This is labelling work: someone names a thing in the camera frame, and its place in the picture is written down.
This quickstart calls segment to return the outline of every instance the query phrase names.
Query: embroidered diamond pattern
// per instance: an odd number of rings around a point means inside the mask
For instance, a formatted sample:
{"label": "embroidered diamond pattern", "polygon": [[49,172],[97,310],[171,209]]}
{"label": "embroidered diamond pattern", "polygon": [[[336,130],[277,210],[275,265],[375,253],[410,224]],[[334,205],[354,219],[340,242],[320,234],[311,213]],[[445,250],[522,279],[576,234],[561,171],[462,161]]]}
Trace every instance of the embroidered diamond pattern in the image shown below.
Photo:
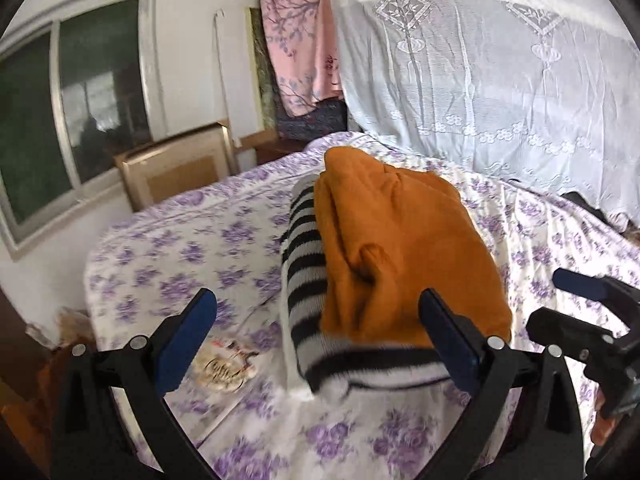
{"label": "embroidered diamond pattern", "polygon": [[432,8],[431,0],[380,0],[373,10],[400,30],[412,30],[428,17]]}
{"label": "embroidered diamond pattern", "polygon": [[507,9],[513,12],[540,36],[546,36],[562,21],[562,16],[545,9],[534,9],[521,4],[507,2]]}

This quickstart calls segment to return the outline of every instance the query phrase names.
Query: window frame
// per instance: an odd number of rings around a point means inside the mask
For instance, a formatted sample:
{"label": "window frame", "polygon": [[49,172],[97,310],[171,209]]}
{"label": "window frame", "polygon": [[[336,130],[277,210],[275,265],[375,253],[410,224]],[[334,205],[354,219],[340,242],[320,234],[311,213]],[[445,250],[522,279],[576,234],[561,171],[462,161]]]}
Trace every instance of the window frame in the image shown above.
{"label": "window frame", "polygon": [[[12,259],[25,252],[63,226],[73,217],[82,214],[91,206],[113,196],[123,189],[117,168],[92,178],[84,184],[80,181],[66,122],[60,88],[60,23],[80,14],[90,12],[125,0],[66,0],[37,14],[18,27],[9,27],[0,38],[0,62],[43,34],[50,34],[49,83],[51,110],[53,113],[60,152],[72,189],[57,197],[23,224],[15,219],[0,173],[0,234]],[[138,0],[138,52],[140,81],[145,103],[149,131],[153,141],[167,136],[166,116],[162,100],[162,89],[156,51],[155,1]]]}

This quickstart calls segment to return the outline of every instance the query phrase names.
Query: silver screw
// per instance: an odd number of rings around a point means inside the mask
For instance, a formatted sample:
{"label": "silver screw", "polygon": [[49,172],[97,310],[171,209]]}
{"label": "silver screw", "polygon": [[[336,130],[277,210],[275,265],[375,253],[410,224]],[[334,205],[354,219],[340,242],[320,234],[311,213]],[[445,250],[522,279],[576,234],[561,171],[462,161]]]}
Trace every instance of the silver screw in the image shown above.
{"label": "silver screw", "polygon": [[558,345],[549,345],[548,347],[546,347],[546,349],[549,351],[549,353],[553,357],[561,357],[562,356],[562,349]]}
{"label": "silver screw", "polygon": [[84,352],[86,352],[86,346],[84,346],[82,343],[75,345],[71,349],[71,355],[75,357],[80,357],[82,354],[84,354]]}
{"label": "silver screw", "polygon": [[137,335],[131,341],[129,341],[129,346],[134,350],[140,350],[146,346],[146,337],[143,335]]}
{"label": "silver screw", "polygon": [[486,343],[494,350],[502,350],[504,348],[504,341],[497,335],[492,335],[486,340]]}

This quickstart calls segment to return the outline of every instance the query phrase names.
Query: white curtain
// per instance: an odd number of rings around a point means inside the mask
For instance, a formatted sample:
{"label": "white curtain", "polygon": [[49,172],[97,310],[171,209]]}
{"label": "white curtain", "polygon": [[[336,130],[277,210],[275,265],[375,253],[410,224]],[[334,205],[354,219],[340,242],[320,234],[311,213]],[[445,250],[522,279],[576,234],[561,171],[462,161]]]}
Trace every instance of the white curtain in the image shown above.
{"label": "white curtain", "polygon": [[608,0],[332,7],[345,98],[366,132],[640,224],[640,56]]}

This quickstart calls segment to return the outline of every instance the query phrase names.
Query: window pane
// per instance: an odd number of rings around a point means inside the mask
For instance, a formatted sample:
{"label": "window pane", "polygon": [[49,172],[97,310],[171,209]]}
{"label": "window pane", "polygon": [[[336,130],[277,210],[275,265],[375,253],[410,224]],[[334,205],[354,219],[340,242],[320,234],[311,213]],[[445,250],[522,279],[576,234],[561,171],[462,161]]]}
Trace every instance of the window pane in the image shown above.
{"label": "window pane", "polygon": [[138,0],[60,24],[66,130],[80,180],[113,167],[113,155],[151,140],[138,54]]}
{"label": "window pane", "polygon": [[71,189],[51,111],[49,38],[0,62],[0,172],[18,224]]}

